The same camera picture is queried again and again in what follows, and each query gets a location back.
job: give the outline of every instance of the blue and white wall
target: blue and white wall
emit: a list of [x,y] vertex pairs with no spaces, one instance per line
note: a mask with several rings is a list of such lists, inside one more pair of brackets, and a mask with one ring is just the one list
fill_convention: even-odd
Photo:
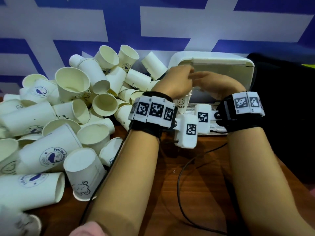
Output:
[[315,0],[0,0],[0,94],[100,45],[153,50],[166,66],[184,50],[315,63],[314,14]]

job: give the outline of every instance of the right hand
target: right hand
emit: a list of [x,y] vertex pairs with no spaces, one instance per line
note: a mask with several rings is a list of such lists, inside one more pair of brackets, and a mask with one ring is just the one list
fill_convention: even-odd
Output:
[[237,80],[209,71],[192,73],[189,75],[189,79],[192,79],[193,87],[200,87],[202,91],[209,92],[217,100],[223,100],[233,93],[246,91],[245,87]]

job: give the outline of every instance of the table surface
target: table surface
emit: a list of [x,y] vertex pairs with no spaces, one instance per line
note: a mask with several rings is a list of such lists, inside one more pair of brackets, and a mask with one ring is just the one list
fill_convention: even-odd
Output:
[[[115,126],[111,138],[124,138],[126,131]],[[179,172],[187,161],[197,154],[226,143],[226,137],[199,137],[195,149],[181,149],[170,136],[163,135],[154,183],[139,235],[216,235],[193,228],[182,216],[176,196]],[[303,218],[315,228],[315,198],[302,183],[281,163],[289,182],[297,207]],[[223,147],[197,158],[184,171],[181,178],[181,203],[188,217],[206,227],[225,231],[229,225],[238,225],[233,197],[230,197],[226,182],[231,182],[228,149]],[[42,235],[68,235],[79,224],[86,202],[77,201],[69,183],[57,204],[30,210],[42,221]]]

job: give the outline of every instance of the wrist tracker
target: wrist tracker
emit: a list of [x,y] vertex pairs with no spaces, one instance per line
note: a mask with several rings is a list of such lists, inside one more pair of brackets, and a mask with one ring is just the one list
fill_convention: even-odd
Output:
[[216,123],[225,127],[227,132],[261,127],[265,115],[257,92],[249,91],[227,96],[216,110]]
[[175,126],[177,107],[172,99],[160,92],[144,92],[136,98],[128,116],[131,129],[160,138],[163,129]]

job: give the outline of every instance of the pink sleeve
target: pink sleeve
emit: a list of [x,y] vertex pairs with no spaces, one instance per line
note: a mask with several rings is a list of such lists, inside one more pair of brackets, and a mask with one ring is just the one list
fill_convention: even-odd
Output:
[[69,236],[108,236],[96,222],[88,222],[75,230]]

